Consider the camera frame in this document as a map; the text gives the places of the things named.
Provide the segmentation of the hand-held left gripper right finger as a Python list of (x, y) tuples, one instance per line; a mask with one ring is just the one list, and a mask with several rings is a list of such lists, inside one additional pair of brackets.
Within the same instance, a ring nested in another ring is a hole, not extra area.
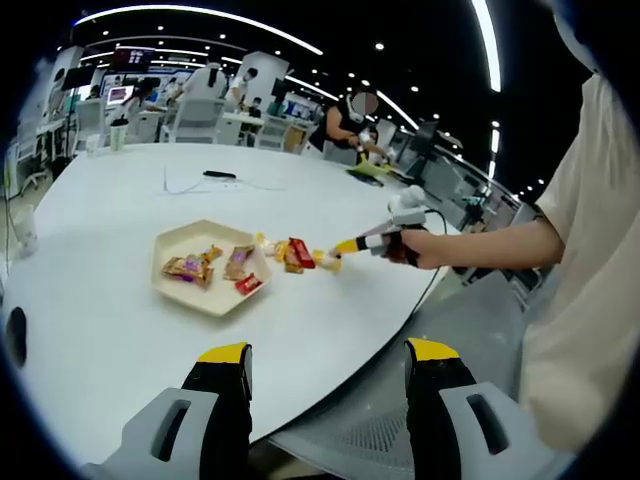
[(405, 342), (407, 420), (417, 479), (558, 479), (568, 456), (538, 438), (533, 418), (458, 352)]

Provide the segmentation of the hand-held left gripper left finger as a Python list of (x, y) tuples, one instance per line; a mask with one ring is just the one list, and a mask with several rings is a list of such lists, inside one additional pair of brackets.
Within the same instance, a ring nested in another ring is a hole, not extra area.
[(252, 431), (252, 349), (202, 354), (180, 388), (167, 388), (123, 427), (94, 479), (241, 479)]

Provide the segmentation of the person's right hand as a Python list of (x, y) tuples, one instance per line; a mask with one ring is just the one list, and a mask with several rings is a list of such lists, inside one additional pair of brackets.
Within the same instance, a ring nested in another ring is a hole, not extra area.
[(435, 235), (423, 229), (403, 229), (401, 239), (410, 265), (425, 270), (451, 265), (448, 235)]

